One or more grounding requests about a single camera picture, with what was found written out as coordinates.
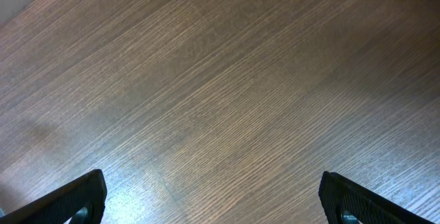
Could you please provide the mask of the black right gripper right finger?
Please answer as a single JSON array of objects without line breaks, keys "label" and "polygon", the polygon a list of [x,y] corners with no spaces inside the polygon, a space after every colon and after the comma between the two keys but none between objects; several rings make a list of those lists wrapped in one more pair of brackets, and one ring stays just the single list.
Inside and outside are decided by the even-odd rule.
[{"label": "black right gripper right finger", "polygon": [[331,224],[433,224],[336,172],[323,172],[318,196]]}]

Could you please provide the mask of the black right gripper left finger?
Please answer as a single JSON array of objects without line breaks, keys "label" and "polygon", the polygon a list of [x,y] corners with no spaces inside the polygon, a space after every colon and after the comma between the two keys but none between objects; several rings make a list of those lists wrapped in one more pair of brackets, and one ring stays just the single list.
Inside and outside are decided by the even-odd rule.
[{"label": "black right gripper left finger", "polygon": [[1,222],[100,224],[106,197],[104,175],[100,169],[95,169],[2,216]]}]

